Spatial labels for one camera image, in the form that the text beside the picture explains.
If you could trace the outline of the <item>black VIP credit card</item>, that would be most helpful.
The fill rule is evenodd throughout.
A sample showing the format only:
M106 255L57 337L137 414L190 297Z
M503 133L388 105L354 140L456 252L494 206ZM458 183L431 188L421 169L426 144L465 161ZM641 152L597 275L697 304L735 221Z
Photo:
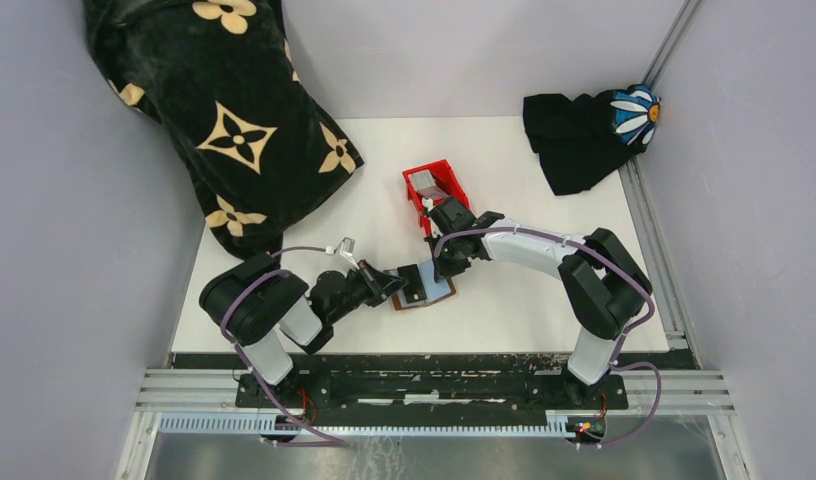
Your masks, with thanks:
M404 265L397 268L397 274L406 283L401 290L400 302L403 306L419 304L427 299L424 281L418 264Z

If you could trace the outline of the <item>red plastic bin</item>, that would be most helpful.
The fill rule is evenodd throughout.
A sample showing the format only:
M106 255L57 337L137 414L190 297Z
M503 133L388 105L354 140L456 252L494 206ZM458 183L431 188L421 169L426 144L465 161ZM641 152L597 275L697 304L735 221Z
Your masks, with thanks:
M446 159L404 170L402 177L406 197L413 205L417 223L426 236L436 231L428 213L446 198L454 197L467 209L470 208L469 198Z

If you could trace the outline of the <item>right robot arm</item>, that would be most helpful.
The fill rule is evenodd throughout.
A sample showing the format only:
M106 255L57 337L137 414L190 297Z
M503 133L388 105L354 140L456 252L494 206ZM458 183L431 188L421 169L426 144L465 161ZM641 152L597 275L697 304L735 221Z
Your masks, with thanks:
M573 235L523 225L492 211L475 216L454 197L425 215L439 279L484 260L516 264L561 282L580 325L564 368L562 396L575 408L596 401L626 337L655 312L652 284L620 239L605 228Z

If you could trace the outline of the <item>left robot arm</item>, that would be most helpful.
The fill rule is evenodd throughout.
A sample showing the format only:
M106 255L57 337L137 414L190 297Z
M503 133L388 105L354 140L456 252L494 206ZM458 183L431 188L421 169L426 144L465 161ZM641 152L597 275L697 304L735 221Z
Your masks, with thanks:
M299 382L281 336L315 354L333 338L339 320L385 303L407 285L406 278L364 260L346 272L327 270L309 285L271 255L259 254L210 280L198 303L262 379L264 398L283 407L296 399Z

